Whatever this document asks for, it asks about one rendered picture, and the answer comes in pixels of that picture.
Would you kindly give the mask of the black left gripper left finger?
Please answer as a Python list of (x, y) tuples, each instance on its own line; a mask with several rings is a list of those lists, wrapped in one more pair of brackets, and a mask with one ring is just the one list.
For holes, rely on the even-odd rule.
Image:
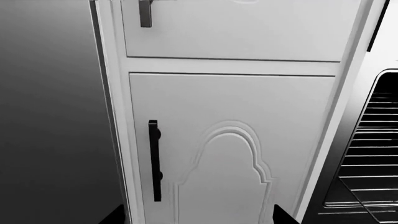
[(124, 205), (116, 207), (108, 216), (98, 224), (125, 224)]

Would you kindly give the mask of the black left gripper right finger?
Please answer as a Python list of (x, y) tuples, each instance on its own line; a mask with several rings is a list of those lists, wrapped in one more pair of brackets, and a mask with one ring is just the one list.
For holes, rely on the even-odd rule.
[(273, 222), (274, 224), (299, 224), (297, 220), (290, 216), (279, 205), (274, 205)]

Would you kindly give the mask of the stainless steel oven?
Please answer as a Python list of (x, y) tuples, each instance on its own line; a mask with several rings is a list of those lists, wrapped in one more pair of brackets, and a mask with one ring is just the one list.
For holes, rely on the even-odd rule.
[(398, 224), (398, 0), (386, 0), (302, 224)]

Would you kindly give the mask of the white cabinet door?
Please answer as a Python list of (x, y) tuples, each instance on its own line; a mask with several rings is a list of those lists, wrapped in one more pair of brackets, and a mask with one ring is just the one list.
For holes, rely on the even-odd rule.
[[(146, 224), (273, 224), (293, 212), (323, 128), (332, 77), (130, 74)], [(162, 201), (155, 202), (149, 120)]]

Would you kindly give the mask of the white kitchen cabinet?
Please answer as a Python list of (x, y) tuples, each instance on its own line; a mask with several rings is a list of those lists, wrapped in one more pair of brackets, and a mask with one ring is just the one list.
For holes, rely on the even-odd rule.
[(118, 147), (116, 154), (125, 194), (128, 224), (146, 224), (129, 78), (133, 73), (334, 78), (323, 128), (296, 208), (293, 212), (284, 209), (294, 218), (301, 220), (386, 0), (361, 0), (353, 29), (339, 62), (130, 57), (126, 52), (122, 1), (90, 0), (90, 7), (98, 50), (104, 58), (102, 65), (109, 88), (112, 122)]

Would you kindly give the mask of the white cabinet drawer front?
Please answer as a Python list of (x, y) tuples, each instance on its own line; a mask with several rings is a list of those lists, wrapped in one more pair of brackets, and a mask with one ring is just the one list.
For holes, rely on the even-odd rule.
[(361, 0), (159, 0), (143, 28), (123, 0), (130, 57), (339, 62)]

